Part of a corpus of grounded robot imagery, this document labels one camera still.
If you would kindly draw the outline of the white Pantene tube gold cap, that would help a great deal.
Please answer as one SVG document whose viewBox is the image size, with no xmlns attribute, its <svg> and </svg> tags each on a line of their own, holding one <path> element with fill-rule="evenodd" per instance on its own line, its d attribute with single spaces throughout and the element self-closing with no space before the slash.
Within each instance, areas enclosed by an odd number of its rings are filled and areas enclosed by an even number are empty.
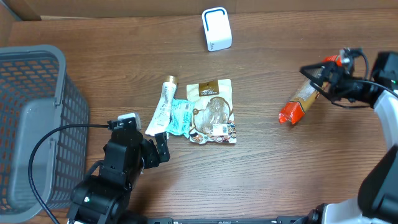
<svg viewBox="0 0 398 224">
<path fill-rule="evenodd" d="M 159 102 L 145 131 L 146 135 L 155 136 L 158 133 L 162 133 L 169 125 L 172 100 L 177 91 L 177 83 L 178 80 L 175 76 L 166 76 L 162 84 Z"/>
</svg>

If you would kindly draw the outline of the teal snack packet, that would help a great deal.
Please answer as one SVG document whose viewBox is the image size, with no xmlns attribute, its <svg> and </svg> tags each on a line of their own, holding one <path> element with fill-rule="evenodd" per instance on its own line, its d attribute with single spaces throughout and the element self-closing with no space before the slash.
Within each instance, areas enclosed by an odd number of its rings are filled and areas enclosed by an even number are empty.
<svg viewBox="0 0 398 224">
<path fill-rule="evenodd" d="M 166 132 L 174 136 L 189 138 L 189 129 L 192 122 L 194 102 L 188 100 L 172 100 L 170 123 Z"/>
</svg>

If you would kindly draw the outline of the beige dried fruit pouch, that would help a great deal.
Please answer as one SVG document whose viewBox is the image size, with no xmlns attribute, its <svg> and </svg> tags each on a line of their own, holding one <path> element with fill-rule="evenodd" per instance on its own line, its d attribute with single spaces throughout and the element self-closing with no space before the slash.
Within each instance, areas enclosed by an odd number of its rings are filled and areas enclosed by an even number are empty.
<svg viewBox="0 0 398 224">
<path fill-rule="evenodd" d="M 231 80 L 190 84 L 186 91 L 187 100 L 193 103 L 189 140 L 197 144 L 235 144 L 237 132 Z"/>
</svg>

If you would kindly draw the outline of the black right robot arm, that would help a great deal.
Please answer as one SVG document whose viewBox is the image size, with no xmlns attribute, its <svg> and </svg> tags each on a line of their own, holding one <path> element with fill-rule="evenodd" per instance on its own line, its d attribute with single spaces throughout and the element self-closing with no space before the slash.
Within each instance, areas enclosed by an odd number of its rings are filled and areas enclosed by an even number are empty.
<svg viewBox="0 0 398 224">
<path fill-rule="evenodd" d="M 333 105 L 348 100 L 355 108 L 370 107 L 378 117 L 386 146 L 384 157 L 360 185 L 357 196 L 340 203 L 324 203 L 296 223 L 397 223 L 397 52 L 377 54 L 363 77 L 354 76 L 361 49 L 342 49 L 339 55 L 300 68 L 322 96 Z"/>
</svg>

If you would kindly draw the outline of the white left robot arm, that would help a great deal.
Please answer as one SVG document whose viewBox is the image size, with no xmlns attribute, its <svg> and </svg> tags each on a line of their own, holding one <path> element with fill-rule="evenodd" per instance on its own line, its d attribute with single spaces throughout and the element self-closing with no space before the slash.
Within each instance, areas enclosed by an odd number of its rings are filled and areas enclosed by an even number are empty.
<svg viewBox="0 0 398 224">
<path fill-rule="evenodd" d="M 137 118 L 108 121 L 108 128 L 104 159 L 72 191 L 69 223 L 118 223 L 142 171 L 170 160 L 165 132 L 145 139 Z"/>
</svg>

